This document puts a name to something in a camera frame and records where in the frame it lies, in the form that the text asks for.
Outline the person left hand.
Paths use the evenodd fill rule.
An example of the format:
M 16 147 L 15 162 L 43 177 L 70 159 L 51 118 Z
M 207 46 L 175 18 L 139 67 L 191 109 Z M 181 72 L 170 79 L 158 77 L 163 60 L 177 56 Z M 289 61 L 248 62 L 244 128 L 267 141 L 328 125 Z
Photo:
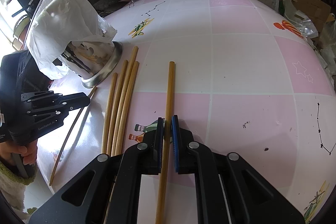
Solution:
M 0 146 L 1 161 L 9 165 L 15 165 L 12 153 L 21 155 L 24 165 L 32 165 L 37 160 L 37 152 L 37 140 L 24 146 L 17 145 L 12 141 L 6 141 L 1 143 Z

